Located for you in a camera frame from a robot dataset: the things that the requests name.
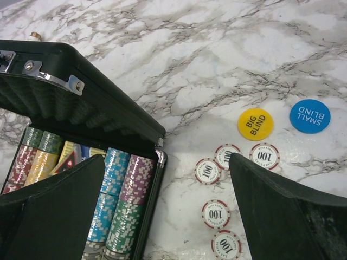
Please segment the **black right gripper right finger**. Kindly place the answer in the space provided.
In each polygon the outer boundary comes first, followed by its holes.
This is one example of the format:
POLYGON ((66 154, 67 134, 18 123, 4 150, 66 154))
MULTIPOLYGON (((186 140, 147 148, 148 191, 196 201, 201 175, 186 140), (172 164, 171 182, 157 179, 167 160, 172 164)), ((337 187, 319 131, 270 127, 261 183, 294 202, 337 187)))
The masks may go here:
POLYGON ((229 170, 252 259, 346 259, 346 198, 234 153, 229 170))

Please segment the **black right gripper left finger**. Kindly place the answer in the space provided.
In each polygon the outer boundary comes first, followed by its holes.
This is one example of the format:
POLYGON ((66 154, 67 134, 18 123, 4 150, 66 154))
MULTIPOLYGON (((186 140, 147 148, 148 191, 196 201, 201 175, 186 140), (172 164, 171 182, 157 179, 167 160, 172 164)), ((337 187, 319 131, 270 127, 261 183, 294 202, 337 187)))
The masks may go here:
POLYGON ((104 169, 94 155, 1 195, 1 259, 81 259, 104 169))

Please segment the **yellow big blind button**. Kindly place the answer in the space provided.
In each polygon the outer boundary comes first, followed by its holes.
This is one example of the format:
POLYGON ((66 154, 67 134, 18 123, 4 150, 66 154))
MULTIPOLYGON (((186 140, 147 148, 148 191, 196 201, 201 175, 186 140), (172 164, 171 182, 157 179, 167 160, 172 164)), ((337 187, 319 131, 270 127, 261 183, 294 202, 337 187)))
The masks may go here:
POLYGON ((260 141, 272 133, 274 121, 266 110, 250 108, 239 116, 237 128, 244 138, 251 141, 260 141))

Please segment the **blue small blind button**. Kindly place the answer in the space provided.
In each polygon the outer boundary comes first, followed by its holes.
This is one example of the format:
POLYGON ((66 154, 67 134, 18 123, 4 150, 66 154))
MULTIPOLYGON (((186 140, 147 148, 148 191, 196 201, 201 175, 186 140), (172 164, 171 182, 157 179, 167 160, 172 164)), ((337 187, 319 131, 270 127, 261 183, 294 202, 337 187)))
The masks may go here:
POLYGON ((316 99, 305 99, 297 102, 289 115, 292 126, 306 134, 323 131, 331 121, 329 108, 316 99))

